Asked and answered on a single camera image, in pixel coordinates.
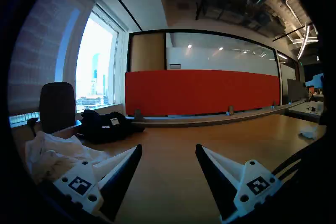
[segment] orange partition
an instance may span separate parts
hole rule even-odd
[[[126,113],[189,115],[279,104],[279,78],[266,74],[216,70],[127,72]]]

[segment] white label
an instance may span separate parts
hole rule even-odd
[[[119,121],[118,121],[117,118],[111,119],[111,122],[112,122],[112,125],[118,125],[119,124]]]

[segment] office chair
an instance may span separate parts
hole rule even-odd
[[[76,102],[74,89],[67,82],[48,83],[42,87],[39,100],[39,116],[42,131],[52,134],[61,129],[75,125]],[[31,118],[27,125],[32,130],[38,118]]]

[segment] white cloth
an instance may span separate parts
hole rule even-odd
[[[77,162],[86,160],[95,165],[110,157],[104,151],[82,145],[75,136],[63,139],[39,131],[26,142],[26,164],[35,183],[43,179],[55,181]]]

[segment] office desk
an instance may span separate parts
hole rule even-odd
[[[147,128],[120,142],[87,146],[116,155],[142,144],[141,160],[115,223],[219,224],[219,211],[195,155],[196,144],[240,163],[255,158],[272,171],[311,143],[298,135],[306,125],[316,124],[272,114],[225,125]]]
[[[318,123],[322,114],[322,111],[317,111],[318,103],[315,101],[301,103],[295,107],[286,109],[285,114],[298,119],[312,121]]]

